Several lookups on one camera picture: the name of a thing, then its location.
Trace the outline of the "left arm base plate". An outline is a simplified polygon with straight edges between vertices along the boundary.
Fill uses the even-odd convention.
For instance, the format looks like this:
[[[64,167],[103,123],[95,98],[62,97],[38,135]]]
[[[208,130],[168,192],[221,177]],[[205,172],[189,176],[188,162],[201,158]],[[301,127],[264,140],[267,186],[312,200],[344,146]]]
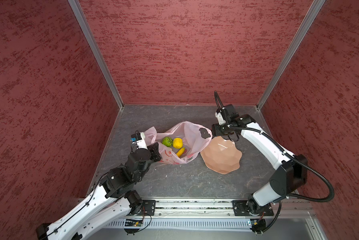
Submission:
[[[142,205],[137,216],[154,216],[156,200],[142,200]]]

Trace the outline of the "pink plastic bag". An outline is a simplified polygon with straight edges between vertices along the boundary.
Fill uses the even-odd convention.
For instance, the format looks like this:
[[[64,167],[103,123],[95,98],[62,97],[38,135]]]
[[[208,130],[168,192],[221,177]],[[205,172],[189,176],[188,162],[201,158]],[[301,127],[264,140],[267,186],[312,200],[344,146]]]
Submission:
[[[160,161],[169,165],[191,162],[212,140],[211,130],[187,121],[178,123],[165,133],[158,133],[151,127],[144,134],[146,144],[157,143]]]

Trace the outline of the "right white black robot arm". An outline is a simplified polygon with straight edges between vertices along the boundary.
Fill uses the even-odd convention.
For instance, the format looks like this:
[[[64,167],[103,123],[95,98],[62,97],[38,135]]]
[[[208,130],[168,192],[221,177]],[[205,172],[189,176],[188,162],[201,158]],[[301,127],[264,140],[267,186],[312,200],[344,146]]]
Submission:
[[[218,107],[215,113],[218,123],[212,125],[213,139],[201,151],[206,166],[223,175],[240,167],[239,153],[232,135],[244,138],[255,146],[275,169],[269,181],[248,197],[244,210],[252,216],[261,215],[270,205],[281,201],[288,194],[304,185],[307,170],[288,158],[292,152],[278,147],[273,139],[250,115],[239,115],[233,105]]]

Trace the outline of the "pink scalloped bowl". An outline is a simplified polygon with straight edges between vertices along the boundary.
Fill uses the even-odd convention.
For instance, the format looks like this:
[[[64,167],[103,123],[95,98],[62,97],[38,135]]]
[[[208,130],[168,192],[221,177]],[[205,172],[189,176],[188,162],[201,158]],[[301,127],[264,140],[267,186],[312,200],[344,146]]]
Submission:
[[[242,152],[236,148],[234,142],[215,137],[201,151],[201,156],[209,169],[226,175],[240,168]]]

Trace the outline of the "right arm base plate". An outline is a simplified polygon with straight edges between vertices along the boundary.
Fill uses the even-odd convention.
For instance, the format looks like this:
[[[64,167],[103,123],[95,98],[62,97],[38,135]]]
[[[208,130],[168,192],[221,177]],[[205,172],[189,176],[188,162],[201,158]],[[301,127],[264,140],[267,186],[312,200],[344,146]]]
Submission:
[[[259,206],[254,200],[234,200],[232,201],[232,207],[236,217],[268,217],[274,215],[270,204]]]

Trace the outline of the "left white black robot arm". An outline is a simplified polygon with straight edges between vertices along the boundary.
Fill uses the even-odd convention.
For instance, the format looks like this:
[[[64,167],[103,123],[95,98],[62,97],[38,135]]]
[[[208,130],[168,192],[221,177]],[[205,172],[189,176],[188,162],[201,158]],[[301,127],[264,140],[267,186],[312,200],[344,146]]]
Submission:
[[[134,190],[151,164],[159,162],[158,143],[128,155],[125,164],[111,169],[93,191],[68,214],[36,229],[39,240],[85,240],[111,221],[136,215],[143,201]]]

